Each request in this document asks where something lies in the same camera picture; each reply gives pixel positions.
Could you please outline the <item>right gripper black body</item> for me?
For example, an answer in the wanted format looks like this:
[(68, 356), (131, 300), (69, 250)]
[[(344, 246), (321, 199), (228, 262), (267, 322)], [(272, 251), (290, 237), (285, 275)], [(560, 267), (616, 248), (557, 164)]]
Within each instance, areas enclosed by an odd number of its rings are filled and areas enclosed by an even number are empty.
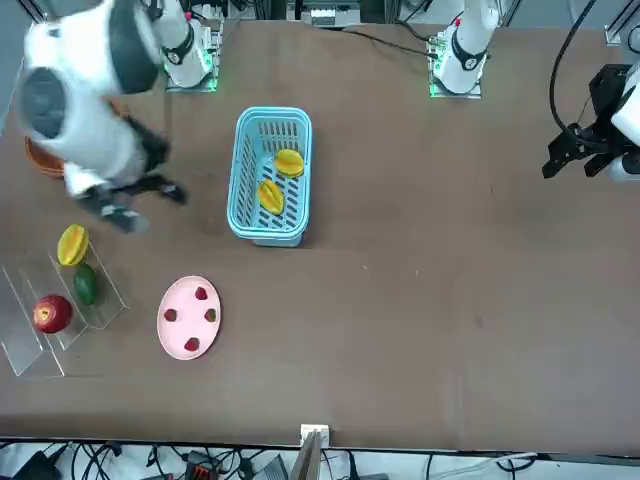
[(172, 182), (157, 172), (170, 152), (169, 142), (130, 115), (117, 117), (112, 189), (126, 194), (171, 194)]

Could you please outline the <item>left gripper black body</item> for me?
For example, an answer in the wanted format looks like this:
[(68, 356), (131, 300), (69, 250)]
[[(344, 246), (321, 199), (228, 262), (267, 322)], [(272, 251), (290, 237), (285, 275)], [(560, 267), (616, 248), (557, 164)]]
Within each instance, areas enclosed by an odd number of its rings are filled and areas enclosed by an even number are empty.
[(631, 146), (623, 134), (611, 123), (623, 96), (630, 64), (606, 64), (589, 82), (595, 121), (585, 128), (575, 130), (583, 139), (573, 142), (571, 153), (575, 157), (587, 157), (596, 153), (621, 155)]

